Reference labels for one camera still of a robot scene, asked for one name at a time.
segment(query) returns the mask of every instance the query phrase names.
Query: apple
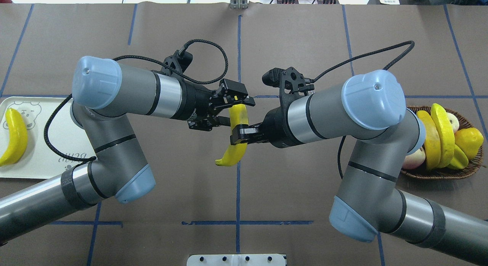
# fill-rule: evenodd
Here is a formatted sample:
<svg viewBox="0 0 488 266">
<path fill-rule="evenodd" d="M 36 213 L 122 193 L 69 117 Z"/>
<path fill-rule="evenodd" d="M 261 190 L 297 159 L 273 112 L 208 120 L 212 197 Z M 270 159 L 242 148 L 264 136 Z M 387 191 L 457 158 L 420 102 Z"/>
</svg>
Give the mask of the apple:
<svg viewBox="0 0 488 266">
<path fill-rule="evenodd" d="M 457 132 L 459 129 L 459 120 L 457 119 L 456 115 L 453 115 L 452 113 L 447 113 L 449 122 L 451 123 L 451 126 L 453 127 L 454 133 Z"/>
<path fill-rule="evenodd" d="M 420 147 L 415 153 L 405 156 L 403 161 L 402 169 L 412 170 L 419 167 L 425 161 L 425 151 L 423 147 Z"/>
</svg>

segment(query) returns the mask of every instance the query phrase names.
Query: banana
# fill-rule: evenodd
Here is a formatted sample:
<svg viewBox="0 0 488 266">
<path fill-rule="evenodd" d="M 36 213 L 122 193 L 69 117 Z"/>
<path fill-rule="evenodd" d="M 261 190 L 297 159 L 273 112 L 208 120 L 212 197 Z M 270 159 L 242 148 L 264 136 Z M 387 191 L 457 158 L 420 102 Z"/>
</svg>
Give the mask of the banana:
<svg viewBox="0 0 488 266">
<path fill-rule="evenodd" d="M 441 139 L 441 160 L 437 168 L 447 167 L 454 156 L 454 131 L 446 110 L 439 104 L 432 104 L 430 115 Z"/>
<path fill-rule="evenodd" d="M 230 113 L 230 132 L 238 124 L 249 124 L 249 119 L 247 118 L 246 106 L 242 104 L 237 104 L 229 108 Z M 215 165 L 217 166 L 233 166 L 237 164 L 241 158 L 246 153 L 247 143 L 229 145 L 225 151 L 223 157 L 219 160 L 215 160 Z"/>
<path fill-rule="evenodd" d="M 427 111 L 417 111 L 417 117 L 425 127 L 425 168 L 430 171 L 441 161 L 441 139 L 434 121 Z"/>
<path fill-rule="evenodd" d="M 10 140 L 7 150 L 0 158 L 0 167 L 14 164 L 22 157 L 27 148 L 27 128 L 22 115 L 13 108 L 5 112 Z"/>
<path fill-rule="evenodd" d="M 459 148 L 458 145 L 454 145 L 454 156 L 451 162 L 448 165 L 448 168 L 453 169 L 453 170 L 460 170 L 464 169 L 467 167 L 469 164 L 469 160 L 462 151 L 461 148 Z"/>
</svg>

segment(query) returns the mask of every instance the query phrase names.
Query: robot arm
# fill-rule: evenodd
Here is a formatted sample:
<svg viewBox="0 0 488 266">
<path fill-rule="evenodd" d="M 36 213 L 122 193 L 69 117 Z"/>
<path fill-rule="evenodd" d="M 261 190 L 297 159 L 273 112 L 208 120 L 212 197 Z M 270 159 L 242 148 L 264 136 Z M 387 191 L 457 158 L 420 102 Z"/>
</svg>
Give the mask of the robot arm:
<svg viewBox="0 0 488 266">
<path fill-rule="evenodd" d="M 344 135 L 357 139 L 329 216 L 338 231 L 362 242 L 388 233 L 475 264 L 488 262 L 488 222 L 395 189 L 404 158 L 422 146 L 425 128 L 406 108 L 390 72 L 356 75 L 317 93 L 294 68 L 272 69 L 263 82 L 279 87 L 281 106 L 251 130 L 236 128 L 234 142 L 286 148 Z"/>
<path fill-rule="evenodd" d="M 188 52 L 165 59 L 183 74 Z M 52 221 L 115 196 L 128 203 L 151 191 L 155 179 L 126 113 L 185 120 L 190 129 L 230 126 L 224 108 L 254 106 L 243 84 L 222 79 L 217 90 L 171 70 L 146 71 L 111 59 L 85 56 L 73 78 L 72 118 L 82 127 L 96 160 L 0 199 L 0 245 Z"/>
</svg>

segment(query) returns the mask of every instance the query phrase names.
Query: yellow fruit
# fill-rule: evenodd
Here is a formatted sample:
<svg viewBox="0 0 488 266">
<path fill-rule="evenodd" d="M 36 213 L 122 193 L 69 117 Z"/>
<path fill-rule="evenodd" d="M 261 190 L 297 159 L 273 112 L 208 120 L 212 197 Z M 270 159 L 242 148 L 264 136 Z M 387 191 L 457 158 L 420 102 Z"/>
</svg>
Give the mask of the yellow fruit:
<svg viewBox="0 0 488 266">
<path fill-rule="evenodd" d="M 417 117 L 425 127 L 425 168 L 430 171 L 441 161 L 441 139 L 434 121 L 427 111 L 417 111 Z"/>
<path fill-rule="evenodd" d="M 446 110 L 439 104 L 432 104 L 430 116 L 435 123 L 441 139 L 441 160 L 437 168 L 447 167 L 454 156 L 454 132 Z"/>
<path fill-rule="evenodd" d="M 454 156 L 451 162 L 448 165 L 448 168 L 453 170 L 460 170 L 467 167 L 469 164 L 469 160 L 467 160 L 466 155 L 463 153 L 461 148 L 458 145 L 454 145 Z"/>
<path fill-rule="evenodd" d="M 458 130 L 454 137 L 456 145 L 462 149 L 469 160 L 476 157 L 484 139 L 481 132 L 475 127 Z"/>
<path fill-rule="evenodd" d="M 22 115 L 13 108 L 5 112 L 10 140 L 7 150 L 0 158 L 0 166 L 17 163 L 27 148 L 27 128 Z"/>
<path fill-rule="evenodd" d="M 230 114 L 230 133 L 238 124 L 249 124 L 247 118 L 247 109 L 243 104 L 237 104 L 229 108 Z M 215 160 L 217 166 L 233 166 L 236 165 L 246 153 L 247 143 L 239 143 L 229 145 L 221 159 Z"/>
</svg>

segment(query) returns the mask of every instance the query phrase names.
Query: fruit basket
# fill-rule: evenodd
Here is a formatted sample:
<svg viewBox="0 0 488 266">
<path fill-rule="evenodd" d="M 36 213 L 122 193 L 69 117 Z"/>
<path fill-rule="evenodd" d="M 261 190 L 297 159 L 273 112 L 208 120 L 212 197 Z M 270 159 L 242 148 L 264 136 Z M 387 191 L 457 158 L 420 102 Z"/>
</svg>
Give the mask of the fruit basket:
<svg viewBox="0 0 488 266">
<path fill-rule="evenodd" d="M 430 106 L 408 106 L 408 108 L 417 113 L 417 111 L 423 110 L 430 113 Z M 460 129 L 467 129 L 469 127 L 474 127 L 471 122 L 469 122 L 464 116 L 460 115 L 456 111 L 451 110 L 450 108 L 445 108 L 446 112 L 452 113 L 455 115 L 459 120 L 459 130 Z M 401 174 L 412 177 L 415 179 L 425 179 L 425 180 L 435 180 L 435 179 L 463 179 L 466 177 L 472 176 L 475 172 L 479 170 L 483 163 L 483 145 L 481 145 L 480 149 L 476 157 L 469 161 L 467 167 L 462 170 L 452 170 L 449 168 L 441 168 L 441 169 L 434 169 L 428 171 L 425 169 L 425 163 L 422 164 L 420 167 L 413 169 L 413 170 L 404 170 L 401 169 Z"/>
</svg>

